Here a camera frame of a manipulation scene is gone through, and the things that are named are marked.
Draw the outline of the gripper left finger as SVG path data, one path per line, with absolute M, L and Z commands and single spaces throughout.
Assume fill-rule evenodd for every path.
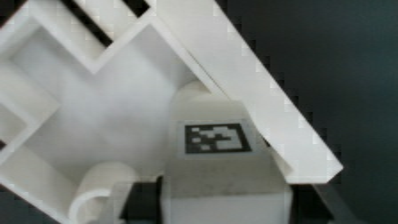
M 154 182 L 133 184 L 120 219 L 124 224 L 161 224 L 159 189 Z

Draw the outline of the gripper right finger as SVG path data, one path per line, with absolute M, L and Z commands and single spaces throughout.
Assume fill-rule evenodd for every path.
M 328 184 L 293 185 L 291 224 L 355 224 L 355 215 Z

